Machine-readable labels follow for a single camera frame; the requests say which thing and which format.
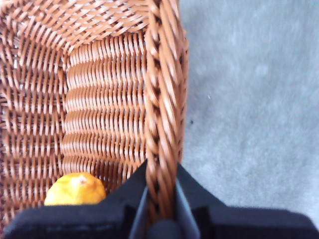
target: floor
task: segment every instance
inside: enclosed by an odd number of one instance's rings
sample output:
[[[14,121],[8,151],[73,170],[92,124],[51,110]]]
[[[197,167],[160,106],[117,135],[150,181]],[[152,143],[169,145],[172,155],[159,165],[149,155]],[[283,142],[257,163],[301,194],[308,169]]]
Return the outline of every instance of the floor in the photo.
[[[228,205],[319,228],[319,1],[181,0],[184,167]]]

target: wicker basket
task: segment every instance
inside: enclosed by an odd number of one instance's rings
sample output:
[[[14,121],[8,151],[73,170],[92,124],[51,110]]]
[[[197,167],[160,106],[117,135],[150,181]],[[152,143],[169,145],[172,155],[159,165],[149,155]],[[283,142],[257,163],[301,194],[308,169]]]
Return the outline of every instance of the wicker basket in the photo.
[[[173,217],[188,42],[177,0],[9,0],[0,12],[1,230],[61,175],[108,193],[147,158],[149,220]]]

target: woven basket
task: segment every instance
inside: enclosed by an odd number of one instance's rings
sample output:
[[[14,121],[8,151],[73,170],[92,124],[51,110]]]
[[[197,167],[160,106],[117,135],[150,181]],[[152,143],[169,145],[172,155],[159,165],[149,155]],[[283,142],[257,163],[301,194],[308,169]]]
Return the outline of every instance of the woven basket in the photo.
[[[1,231],[63,174],[112,192],[147,158],[173,217],[188,42],[178,0],[9,0],[0,12]]]

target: yellow fruit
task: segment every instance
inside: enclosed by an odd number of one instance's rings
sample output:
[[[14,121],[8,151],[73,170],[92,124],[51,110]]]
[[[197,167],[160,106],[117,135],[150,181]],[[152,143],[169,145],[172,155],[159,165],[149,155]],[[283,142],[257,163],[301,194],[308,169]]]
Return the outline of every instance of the yellow fruit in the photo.
[[[106,197],[100,179],[89,173],[70,173],[59,178],[46,194],[44,204],[79,205],[99,203]]]

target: citrus fruit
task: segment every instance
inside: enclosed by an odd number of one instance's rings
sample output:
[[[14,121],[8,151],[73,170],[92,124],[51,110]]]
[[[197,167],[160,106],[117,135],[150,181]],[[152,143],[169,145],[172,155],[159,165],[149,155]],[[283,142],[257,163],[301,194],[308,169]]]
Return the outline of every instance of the citrus fruit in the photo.
[[[99,203],[106,197],[100,179],[85,172],[70,173],[59,178],[48,190],[44,204],[79,205]]]

